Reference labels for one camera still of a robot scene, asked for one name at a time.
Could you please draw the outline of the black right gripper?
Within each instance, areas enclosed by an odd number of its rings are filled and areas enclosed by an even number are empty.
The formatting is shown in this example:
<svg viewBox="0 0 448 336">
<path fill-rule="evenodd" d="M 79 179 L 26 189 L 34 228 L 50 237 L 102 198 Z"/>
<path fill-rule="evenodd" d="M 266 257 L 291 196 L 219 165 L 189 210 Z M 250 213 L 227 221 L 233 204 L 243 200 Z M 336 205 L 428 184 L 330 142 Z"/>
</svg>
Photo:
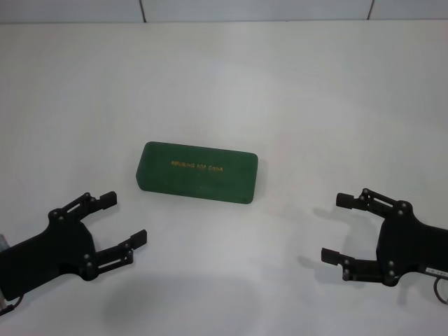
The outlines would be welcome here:
<svg viewBox="0 0 448 336">
<path fill-rule="evenodd" d="M 361 260 L 321 249 L 322 262 L 342 266 L 344 281 L 396 286 L 402 276 L 411 272 L 447 279 L 447 231 L 420 222 L 409 202 L 397 202 L 364 188 L 358 197 L 338 193 L 336 206 L 367 211 L 384 218 L 376 260 Z"/>
</svg>

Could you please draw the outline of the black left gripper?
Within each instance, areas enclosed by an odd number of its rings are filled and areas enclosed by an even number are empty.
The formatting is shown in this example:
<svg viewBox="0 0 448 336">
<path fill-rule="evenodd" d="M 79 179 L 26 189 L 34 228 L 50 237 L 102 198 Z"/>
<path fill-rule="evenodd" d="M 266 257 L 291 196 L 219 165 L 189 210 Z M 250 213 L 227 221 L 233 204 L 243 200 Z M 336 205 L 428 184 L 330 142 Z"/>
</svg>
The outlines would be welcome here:
<svg viewBox="0 0 448 336">
<path fill-rule="evenodd" d="M 85 281 L 134 262 L 134 251 L 147 243 L 141 230 L 116 246 L 95 251 L 92 235 L 81 222 L 85 217 L 114 207 L 111 191 L 99 198 L 84 193 L 49 216 L 41 233 L 1 252 L 1 292 L 7 300 L 23 296 L 64 274 Z"/>
</svg>

